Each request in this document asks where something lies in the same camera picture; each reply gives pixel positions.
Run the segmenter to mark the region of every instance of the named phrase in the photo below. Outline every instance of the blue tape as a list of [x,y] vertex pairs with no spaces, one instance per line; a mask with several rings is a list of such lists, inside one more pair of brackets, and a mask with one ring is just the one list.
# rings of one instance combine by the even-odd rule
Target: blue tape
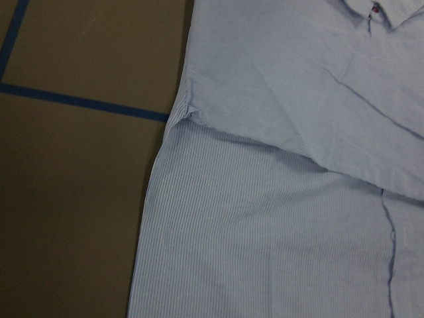
[[0,81],[3,78],[3,74],[6,70],[7,62],[11,57],[13,46],[15,45],[16,39],[18,37],[18,32],[21,27],[22,21],[25,16],[25,11],[27,10],[29,0],[19,0],[13,13],[11,24],[7,30],[5,41],[1,46],[0,50]]
[[95,101],[92,99],[52,93],[49,91],[41,91],[38,89],[32,89],[32,88],[26,88],[26,87],[20,87],[20,86],[8,85],[8,84],[2,84],[2,83],[0,83],[0,92],[11,94],[11,95],[41,99],[43,101],[53,101],[56,103],[95,109],[98,111],[107,111],[109,113],[115,113],[120,115],[150,119],[153,121],[162,121],[164,123],[166,123],[169,117],[168,114],[159,113],[156,111],[147,111],[144,109],[117,105],[113,103],[107,103],[104,101]]

